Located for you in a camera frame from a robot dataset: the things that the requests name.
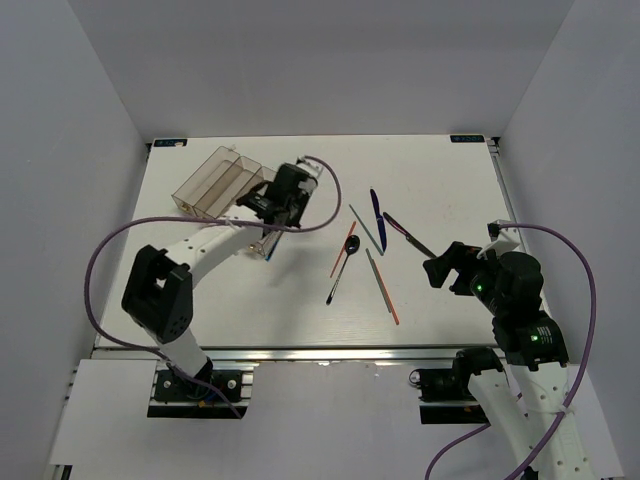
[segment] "wall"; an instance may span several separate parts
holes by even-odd
[[[70,0],[160,135],[499,135],[573,0]]]
[[[145,151],[64,0],[3,2],[0,64],[0,464],[31,480],[91,347],[85,264],[130,215]]]
[[[502,140],[521,221],[557,228],[589,259],[598,327],[589,366],[627,478],[640,478],[640,2],[576,0]],[[588,290],[573,254],[526,234],[578,361]]]

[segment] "tabletop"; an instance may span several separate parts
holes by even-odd
[[[191,328],[203,347],[321,347],[494,344],[491,315],[473,297],[432,289],[422,267],[426,257],[386,227],[381,257],[358,225],[360,251],[350,258],[333,303],[325,300],[329,273],[352,222],[352,204],[378,237],[370,188],[418,240],[441,254],[454,240],[489,242],[486,224],[509,218],[485,143],[452,143],[448,135],[191,138],[185,146],[152,147],[134,218],[181,215],[171,198],[220,146],[277,170],[308,154],[335,169],[343,190],[337,219],[313,233],[285,234],[269,262],[242,252],[210,272],[194,292]],[[325,172],[302,218],[321,223],[336,204]],[[201,228],[147,224],[128,233],[102,325],[123,340],[153,345],[122,310],[120,301],[136,252],[169,246]],[[388,313],[364,249],[369,248],[399,318]],[[113,344],[101,338],[98,346]]]

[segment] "knife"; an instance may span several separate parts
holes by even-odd
[[[378,195],[372,188],[369,190],[371,193],[371,202],[373,203],[373,211],[376,214],[376,222],[378,223],[378,233],[380,234],[380,244],[382,245],[382,251],[387,251],[387,231],[384,227],[384,217],[380,213],[380,202],[378,201]]]

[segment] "purple cable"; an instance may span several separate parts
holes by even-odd
[[[580,383],[582,383],[582,378],[584,377],[584,374],[587,370],[587,362],[589,361],[589,355],[591,354],[591,345],[593,344],[593,336],[595,335],[595,330],[596,330],[596,281],[595,281],[595,278],[593,277],[593,271],[591,270],[591,267],[589,266],[589,262],[587,261],[586,257],[582,254],[582,252],[578,249],[578,247],[576,247],[571,240],[569,240],[567,237],[557,232],[556,230],[553,230],[548,227],[543,227],[542,225],[535,225],[531,223],[505,223],[500,225],[501,230],[504,228],[528,228],[531,230],[540,230],[542,232],[549,233],[550,235],[553,235],[556,238],[559,238],[578,256],[578,258],[582,262],[582,265],[584,266],[585,271],[587,272],[587,279],[589,281],[589,293],[591,295],[591,309],[589,312],[589,330],[587,332],[587,340],[584,345],[584,351],[582,353],[582,359],[580,360],[580,366],[578,367],[578,374],[576,375],[576,379],[573,382],[573,385],[571,386],[571,388],[569,389],[569,392],[567,393],[567,397],[565,398],[564,402],[562,402],[562,404],[566,408],[573,401],[573,398],[576,396],[576,393],[578,392],[578,388],[580,388]],[[542,436],[542,438],[536,444],[533,450],[531,450],[531,453],[504,480],[515,480],[520,474],[522,474],[526,470],[526,468],[531,464],[531,462],[533,462],[533,460],[535,460],[535,458],[542,451],[542,449],[547,445],[547,443],[549,443],[549,440],[558,429],[558,426],[560,425],[560,422],[562,421],[564,416],[565,416],[564,412],[558,412],[556,414],[556,418],[551,423],[551,426],[549,427],[547,432]],[[431,470],[433,470],[435,463],[440,459],[440,457],[442,457],[442,455],[445,452],[450,450],[452,447],[458,445],[459,443],[463,442],[467,438],[471,438],[475,434],[480,433],[481,431],[483,431],[488,427],[489,425],[483,425],[483,427],[480,427],[479,429],[469,432],[468,434],[458,438],[457,440],[454,440],[450,444],[446,445],[442,450],[440,450],[436,454],[436,456],[433,457],[433,460],[429,464],[429,467],[427,468],[427,473],[425,474],[425,477],[424,477],[425,480],[429,480],[429,476],[431,475]]]
[[[128,230],[131,227],[135,227],[136,225],[143,225],[145,223],[153,223],[153,222],[202,223],[206,225],[217,225],[217,226],[228,225],[229,223],[231,223],[233,225],[237,225],[240,227],[261,227],[268,230],[276,230],[276,231],[289,232],[289,233],[308,233],[308,232],[314,232],[316,230],[320,230],[321,228],[324,228],[327,225],[329,225],[331,222],[333,222],[335,218],[338,216],[338,212],[340,211],[340,207],[342,206],[342,188],[340,187],[340,181],[338,180],[338,176],[336,175],[336,172],[333,170],[333,168],[331,168],[331,165],[329,165],[324,160],[321,160],[316,157],[312,157],[310,155],[305,155],[304,158],[314,161],[316,163],[319,163],[320,165],[325,167],[327,171],[331,174],[331,177],[333,178],[333,181],[336,185],[338,200],[337,200],[335,210],[333,211],[333,213],[331,214],[331,216],[327,221],[321,223],[320,225],[316,225],[315,227],[307,227],[307,228],[291,228],[291,227],[276,226],[276,225],[269,226],[260,222],[250,222],[246,220],[235,220],[235,221],[234,220],[232,221],[218,220],[218,219],[208,220],[208,219],[202,219],[202,218],[188,218],[188,217],[147,217],[147,218],[139,218],[138,220],[133,220],[131,222],[125,223],[124,225],[121,225],[120,227],[118,227],[117,229],[109,233],[98,244],[96,249],[91,254],[91,258],[89,259],[89,263],[87,264],[87,270],[84,276],[84,306],[87,312],[87,317],[89,318],[89,322],[91,323],[91,326],[96,330],[96,332],[98,332],[104,338],[106,338],[107,340],[113,343],[122,345],[123,347],[132,348],[135,350],[143,350],[145,352],[152,353],[160,357],[162,360],[168,362],[169,358],[166,355],[164,355],[157,347],[147,347],[144,345],[137,345],[135,343],[125,342],[124,340],[120,340],[119,338],[116,338],[113,335],[107,333],[100,326],[98,319],[95,317],[93,313],[93,307],[91,306],[91,274],[93,273],[93,268],[95,267],[95,264],[96,264],[96,261],[98,260],[98,256],[100,255],[100,252],[102,252],[104,247],[106,247],[107,244],[111,240],[113,240],[114,237],[124,232],[125,230]],[[220,389],[216,388],[210,383],[203,382],[201,380],[191,377],[190,375],[188,375],[187,373],[185,373],[175,365],[172,365],[172,367],[179,377],[183,378],[184,380],[193,382],[197,385],[200,385],[202,387],[208,388],[213,393],[218,395],[218,397],[220,397],[222,401],[224,401],[229,406],[229,408],[231,408],[231,411],[234,413],[234,415],[236,415],[238,418],[242,418],[240,413],[236,410],[236,408],[229,401],[229,399],[220,391]]]

